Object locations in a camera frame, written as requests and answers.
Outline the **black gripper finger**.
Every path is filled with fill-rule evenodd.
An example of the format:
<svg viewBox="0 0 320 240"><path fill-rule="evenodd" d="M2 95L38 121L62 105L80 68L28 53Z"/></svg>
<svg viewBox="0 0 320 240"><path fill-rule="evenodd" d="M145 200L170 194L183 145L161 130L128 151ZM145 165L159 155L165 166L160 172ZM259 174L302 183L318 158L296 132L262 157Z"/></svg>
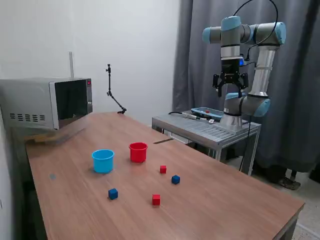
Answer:
<svg viewBox="0 0 320 240"><path fill-rule="evenodd" d="M212 87L216 89L218 97L222 96L222 87L226 83L225 74L222 72L220 75L214 74L212 80Z"/></svg>
<svg viewBox="0 0 320 240"><path fill-rule="evenodd" d="M246 72L241 74L238 73L234 84L238 88L238 97L241 98L243 96L243 90L248 87L248 74Z"/></svg>

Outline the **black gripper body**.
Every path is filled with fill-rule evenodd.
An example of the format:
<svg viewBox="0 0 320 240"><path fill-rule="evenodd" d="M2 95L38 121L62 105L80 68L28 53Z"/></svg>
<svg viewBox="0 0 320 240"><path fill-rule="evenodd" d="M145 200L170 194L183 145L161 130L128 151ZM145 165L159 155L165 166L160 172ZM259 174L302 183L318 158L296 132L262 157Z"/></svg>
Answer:
<svg viewBox="0 0 320 240"><path fill-rule="evenodd" d="M239 58L221 60L221 79L225 83L235 83L240 78L239 68Z"/></svg>

